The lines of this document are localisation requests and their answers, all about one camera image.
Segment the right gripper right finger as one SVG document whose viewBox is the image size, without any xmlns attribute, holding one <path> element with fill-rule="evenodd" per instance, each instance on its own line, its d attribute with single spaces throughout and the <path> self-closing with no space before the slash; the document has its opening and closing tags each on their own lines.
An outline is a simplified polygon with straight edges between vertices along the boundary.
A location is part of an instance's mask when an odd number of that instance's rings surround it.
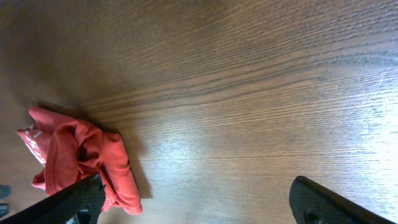
<svg viewBox="0 0 398 224">
<path fill-rule="evenodd" d="M 394 224 L 305 176 L 292 182 L 289 205 L 298 224 Z"/>
</svg>

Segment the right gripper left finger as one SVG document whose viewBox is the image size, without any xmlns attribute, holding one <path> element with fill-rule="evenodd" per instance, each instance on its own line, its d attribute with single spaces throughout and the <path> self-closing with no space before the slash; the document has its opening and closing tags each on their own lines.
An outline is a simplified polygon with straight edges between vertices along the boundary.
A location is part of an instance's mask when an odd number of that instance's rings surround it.
<svg viewBox="0 0 398 224">
<path fill-rule="evenodd" d="M 105 198 L 101 176 L 93 174 L 1 220 L 1 224 L 97 224 Z"/>
</svg>

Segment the red printed t-shirt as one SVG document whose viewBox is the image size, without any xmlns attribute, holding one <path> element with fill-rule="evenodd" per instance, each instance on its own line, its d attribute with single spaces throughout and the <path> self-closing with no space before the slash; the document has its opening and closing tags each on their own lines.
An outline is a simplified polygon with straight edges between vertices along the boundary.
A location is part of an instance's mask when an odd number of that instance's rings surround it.
<svg viewBox="0 0 398 224">
<path fill-rule="evenodd" d="M 99 174 L 105 186 L 103 210 L 120 207 L 130 215 L 143 208 L 123 139 L 82 119 L 37 106 L 29 109 L 34 124 L 17 130 L 29 151 L 43 165 L 32 185 L 53 195 Z"/>
</svg>

